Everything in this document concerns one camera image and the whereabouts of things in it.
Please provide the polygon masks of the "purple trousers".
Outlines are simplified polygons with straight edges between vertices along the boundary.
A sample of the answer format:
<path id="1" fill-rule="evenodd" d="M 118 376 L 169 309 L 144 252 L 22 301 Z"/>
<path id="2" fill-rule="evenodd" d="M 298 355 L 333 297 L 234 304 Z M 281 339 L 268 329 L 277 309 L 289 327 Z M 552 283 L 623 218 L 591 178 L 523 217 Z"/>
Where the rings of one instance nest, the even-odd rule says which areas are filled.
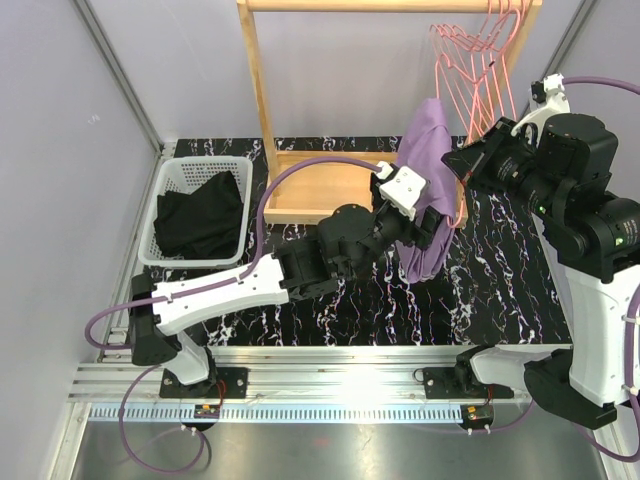
<path id="1" fill-rule="evenodd" d="M 410 284 L 430 280 L 439 273 L 455 234 L 447 220 L 455 214 L 456 177 L 441 162 L 451 148 L 443 103 L 438 98 L 425 99 L 401 139 L 396 164 L 408 166 L 430 181 L 418 203 L 419 219 L 423 217 L 422 211 L 429 207 L 442 214 L 443 219 L 426 250 L 396 244 L 400 266 Z"/>

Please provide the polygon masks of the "pink hanger holding purple trousers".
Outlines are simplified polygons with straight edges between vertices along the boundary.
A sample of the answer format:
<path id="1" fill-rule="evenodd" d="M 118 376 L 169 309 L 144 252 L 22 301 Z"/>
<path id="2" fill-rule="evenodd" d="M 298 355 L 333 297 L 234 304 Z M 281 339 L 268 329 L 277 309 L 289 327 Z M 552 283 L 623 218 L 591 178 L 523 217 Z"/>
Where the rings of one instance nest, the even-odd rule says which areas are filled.
<path id="1" fill-rule="evenodd" d="M 460 92 L 455 75 L 451 74 L 450 70 L 449 58 L 444 54 L 438 55 L 434 67 L 436 96 L 451 109 L 450 125 L 462 127 L 465 118 L 459 102 Z M 447 225 L 451 229 L 463 228 L 468 219 L 468 212 L 465 186 L 460 180 L 455 181 L 455 207 L 455 214 L 447 220 Z"/>

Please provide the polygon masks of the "black trousers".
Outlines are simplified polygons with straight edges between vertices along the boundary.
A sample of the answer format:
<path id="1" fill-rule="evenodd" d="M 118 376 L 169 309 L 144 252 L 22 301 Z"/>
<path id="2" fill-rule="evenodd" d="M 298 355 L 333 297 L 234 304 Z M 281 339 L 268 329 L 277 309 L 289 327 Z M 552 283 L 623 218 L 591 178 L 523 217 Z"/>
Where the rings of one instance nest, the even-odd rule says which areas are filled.
<path id="1" fill-rule="evenodd" d="M 153 222 L 165 257 L 228 258 L 238 249 L 244 203 L 231 172 L 221 172 L 191 194 L 168 191 L 157 197 Z"/>

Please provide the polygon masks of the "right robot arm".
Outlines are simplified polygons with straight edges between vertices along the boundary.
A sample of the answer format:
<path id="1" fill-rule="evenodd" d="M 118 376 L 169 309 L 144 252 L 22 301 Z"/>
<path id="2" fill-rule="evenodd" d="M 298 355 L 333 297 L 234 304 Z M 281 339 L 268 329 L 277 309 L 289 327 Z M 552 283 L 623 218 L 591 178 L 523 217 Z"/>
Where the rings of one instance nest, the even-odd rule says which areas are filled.
<path id="1" fill-rule="evenodd" d="M 545 411 L 596 430 L 639 397 L 639 205 L 608 190 L 618 140 L 589 115 L 555 114 L 527 139 L 499 120 L 443 163 L 475 191 L 503 194 L 542 223 L 564 268 L 572 344 L 525 354 L 480 346 L 457 358 L 456 389 L 526 391 Z"/>

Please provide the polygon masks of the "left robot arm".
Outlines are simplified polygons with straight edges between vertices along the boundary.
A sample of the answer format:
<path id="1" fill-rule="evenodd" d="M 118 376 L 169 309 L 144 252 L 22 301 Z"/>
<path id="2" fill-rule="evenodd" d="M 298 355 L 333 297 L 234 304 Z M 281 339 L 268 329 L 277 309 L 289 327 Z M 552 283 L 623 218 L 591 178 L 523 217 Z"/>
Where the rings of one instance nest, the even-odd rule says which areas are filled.
<path id="1" fill-rule="evenodd" d="M 187 329 L 212 317 L 332 293 L 341 282 L 368 274 L 396 242 L 427 246 L 438 216 L 422 213 L 419 204 L 433 184 L 407 166 L 393 168 L 372 177 L 374 209 L 343 205 L 314 234 L 281 245 L 245 269 L 182 283 L 134 276 L 127 332 L 132 363 L 161 366 L 188 394 L 209 395 L 219 382 L 217 367 Z"/>

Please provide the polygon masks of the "wooden clothes rack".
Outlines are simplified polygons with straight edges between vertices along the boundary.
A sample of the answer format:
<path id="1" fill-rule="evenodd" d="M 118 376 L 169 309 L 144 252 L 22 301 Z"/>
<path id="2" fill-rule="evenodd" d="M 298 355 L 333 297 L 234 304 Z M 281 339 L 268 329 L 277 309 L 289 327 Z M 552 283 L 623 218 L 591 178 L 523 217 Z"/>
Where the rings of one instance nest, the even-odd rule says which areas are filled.
<path id="1" fill-rule="evenodd" d="M 273 132 L 268 103 L 267 81 L 260 54 L 255 23 L 257 12 L 328 12 L 358 14 L 480 14 L 483 22 L 488 1 L 240 1 L 237 4 L 242 34 L 246 46 L 249 70 L 261 125 L 264 151 L 270 181 L 303 160 L 320 157 L 311 150 L 283 150 L 278 147 Z M 472 67 L 470 47 L 480 27 L 466 31 L 456 20 L 438 22 L 430 27 L 429 35 L 438 55 L 449 58 L 450 73 L 455 75 L 459 88 L 459 102 L 463 109 L 467 139 L 473 141 L 467 127 L 471 113 Z M 325 163 L 306 168 L 278 185 L 267 201 L 265 219 L 271 224 L 316 224 L 345 203 L 370 206 L 369 174 L 364 169 Z"/>

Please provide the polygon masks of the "white plastic basket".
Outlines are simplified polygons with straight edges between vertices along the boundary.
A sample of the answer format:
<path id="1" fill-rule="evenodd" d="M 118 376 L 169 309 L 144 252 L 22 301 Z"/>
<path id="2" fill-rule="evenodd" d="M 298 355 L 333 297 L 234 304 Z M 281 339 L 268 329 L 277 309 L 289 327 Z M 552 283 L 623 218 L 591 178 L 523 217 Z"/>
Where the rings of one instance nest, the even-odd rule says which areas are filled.
<path id="1" fill-rule="evenodd" d="M 228 258 L 216 260 L 187 260 L 180 256 L 162 255 L 155 237 L 153 222 L 157 216 L 156 200 L 168 191 L 191 194 L 214 175 L 229 171 L 235 178 L 244 203 L 238 249 Z M 160 168 L 153 196 L 147 209 L 138 250 L 140 262 L 147 266 L 171 269 L 228 268 L 243 255 L 250 210 L 253 164 L 245 157 L 199 156 L 166 161 Z"/>

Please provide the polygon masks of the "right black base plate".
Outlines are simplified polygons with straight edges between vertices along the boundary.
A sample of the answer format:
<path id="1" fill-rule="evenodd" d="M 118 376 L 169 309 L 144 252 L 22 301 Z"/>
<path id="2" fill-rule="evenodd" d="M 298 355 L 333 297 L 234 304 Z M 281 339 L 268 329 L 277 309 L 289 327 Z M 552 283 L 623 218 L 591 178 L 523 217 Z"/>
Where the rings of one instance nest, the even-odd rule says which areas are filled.
<path id="1" fill-rule="evenodd" d="M 508 387 L 476 383 L 470 374 L 458 367 L 423 367 L 413 372 L 413 378 L 423 386 L 427 399 L 488 401 L 515 397 Z"/>

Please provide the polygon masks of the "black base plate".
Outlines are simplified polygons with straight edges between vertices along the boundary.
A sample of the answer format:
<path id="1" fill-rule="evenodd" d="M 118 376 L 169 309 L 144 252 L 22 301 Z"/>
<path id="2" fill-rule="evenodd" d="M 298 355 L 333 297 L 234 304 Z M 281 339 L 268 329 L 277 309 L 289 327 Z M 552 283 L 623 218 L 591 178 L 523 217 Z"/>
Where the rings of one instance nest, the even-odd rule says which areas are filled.
<path id="1" fill-rule="evenodd" d="M 249 369 L 244 367 L 218 367 L 216 382 L 203 381 L 182 385 L 168 370 L 163 372 L 159 396 L 163 399 L 245 399 Z"/>
<path id="2" fill-rule="evenodd" d="M 427 399 L 488 401 L 515 397 L 508 387 L 476 383 L 470 374 L 458 367 L 423 367 L 413 372 L 413 378 L 423 386 Z"/>

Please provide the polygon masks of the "aluminium mounting rail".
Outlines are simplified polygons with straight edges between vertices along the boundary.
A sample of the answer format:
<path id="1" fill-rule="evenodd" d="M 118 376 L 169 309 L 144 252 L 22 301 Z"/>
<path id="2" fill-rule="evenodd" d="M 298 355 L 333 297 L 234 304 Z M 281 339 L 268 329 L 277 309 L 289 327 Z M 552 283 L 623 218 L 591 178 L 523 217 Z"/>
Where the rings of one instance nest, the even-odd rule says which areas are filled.
<path id="1" fill-rule="evenodd" d="M 230 380 L 218 421 L 226 423 L 458 423 L 462 397 L 427 396 L 425 368 L 449 367 L 461 346 L 215 347 L 220 368 L 245 368 Z M 86 419 L 111 420 L 127 402 L 128 421 L 203 422 L 199 405 L 217 398 L 163 399 L 163 375 L 143 380 L 127 355 L 77 369 L 69 403 Z"/>

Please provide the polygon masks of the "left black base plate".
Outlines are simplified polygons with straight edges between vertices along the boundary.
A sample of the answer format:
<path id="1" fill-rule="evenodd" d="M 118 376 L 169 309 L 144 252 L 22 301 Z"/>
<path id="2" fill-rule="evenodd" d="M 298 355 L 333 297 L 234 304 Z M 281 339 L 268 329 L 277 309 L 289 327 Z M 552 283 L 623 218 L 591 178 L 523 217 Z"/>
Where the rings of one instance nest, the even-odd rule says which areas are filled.
<path id="1" fill-rule="evenodd" d="M 218 367 L 216 382 L 203 381 L 182 385 L 168 370 L 163 372 L 159 396 L 163 399 L 245 399 L 249 369 L 244 367 Z"/>

